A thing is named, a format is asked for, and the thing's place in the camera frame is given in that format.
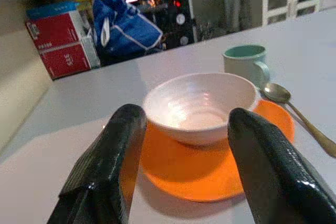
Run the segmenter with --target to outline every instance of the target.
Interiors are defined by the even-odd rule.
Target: mug handle
[[[263,79],[262,79],[262,83],[266,84],[267,82],[269,82],[269,70],[268,70],[268,66],[261,62],[261,61],[256,61],[254,62],[254,65],[256,65],[262,73]]]

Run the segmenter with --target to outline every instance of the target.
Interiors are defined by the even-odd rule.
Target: bowl rim
[[[147,93],[147,95],[145,96],[145,99],[143,100],[143,103],[142,103],[142,107],[143,107],[145,113],[146,113],[146,111],[147,111],[146,108],[148,107],[147,104],[148,104],[149,97],[150,97],[150,95],[151,95],[155,90],[157,90],[157,89],[163,87],[164,85],[167,85],[167,84],[169,84],[169,83],[171,83],[171,82],[173,82],[173,81],[179,80],[179,79],[184,79],[184,78],[186,78],[186,77],[190,77],[190,76],[200,76],[200,75],[208,75],[208,74],[217,74],[217,75],[221,75],[221,76],[234,76],[234,77],[236,77],[236,78],[238,78],[238,79],[242,79],[242,80],[248,82],[248,83],[252,86],[252,88],[253,88],[255,99],[254,99],[253,103],[250,105],[250,107],[247,108],[247,110],[248,110],[248,111],[253,111],[253,110],[257,107],[257,105],[258,105],[258,103],[259,103],[259,100],[260,100],[260,96],[258,95],[258,89],[257,89],[257,87],[256,87],[251,81],[249,81],[249,80],[247,80],[247,79],[245,79],[245,78],[243,78],[243,77],[241,77],[241,76],[238,76],[238,75],[236,75],[236,74],[233,74],[233,73],[221,73],[221,72],[198,72],[198,73],[188,73],[188,74],[183,74],[183,75],[181,75],[181,76],[177,76],[177,77],[172,78],[172,79],[170,79],[170,80],[168,80],[168,81],[164,81],[164,82],[162,82],[161,84],[159,84],[159,85],[157,85],[156,87],[154,87],[153,89],[151,89],[151,90]],[[147,119],[148,119],[149,121],[151,121],[153,124],[155,124],[155,125],[157,125],[157,126],[159,126],[159,127],[163,127],[163,128],[169,129],[169,130],[174,130],[174,131],[177,131],[177,132],[190,132],[190,133],[205,132],[205,131],[212,131],[212,130],[219,130],[219,129],[223,128],[223,127],[226,127],[227,124],[228,124],[228,120],[229,120],[229,118],[228,118],[225,122],[223,122],[222,124],[217,125],[217,126],[207,127],[207,128],[203,128],[203,129],[187,130],[187,129],[181,129],[181,128],[178,128],[178,127],[168,126],[168,125],[165,125],[165,124],[163,124],[163,123],[159,123],[159,122],[157,122],[156,120],[153,120],[153,118],[151,118],[147,113],[146,113],[146,117],[147,117]]]

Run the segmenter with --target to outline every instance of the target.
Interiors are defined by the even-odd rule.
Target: tabletop
[[[0,156],[0,223],[45,223],[72,166],[125,103],[141,105],[157,84],[193,72],[224,72],[221,53],[242,44],[267,49],[272,82],[336,140],[336,9],[219,37],[53,82]],[[336,192],[336,160],[292,115],[294,146]],[[174,198],[140,169],[129,223],[253,223],[244,195],[212,203]]]

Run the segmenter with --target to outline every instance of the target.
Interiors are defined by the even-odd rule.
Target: mint green mug
[[[224,71],[250,80],[262,88],[269,82],[269,70],[265,64],[266,50],[259,45],[233,47],[223,53]]]

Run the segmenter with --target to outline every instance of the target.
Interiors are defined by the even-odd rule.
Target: orange saucer
[[[261,100],[255,112],[278,126],[293,142],[294,123],[286,110]],[[141,164],[154,185],[178,198],[214,201],[243,192],[227,139],[209,147],[192,147],[164,135],[150,124],[142,147]]]

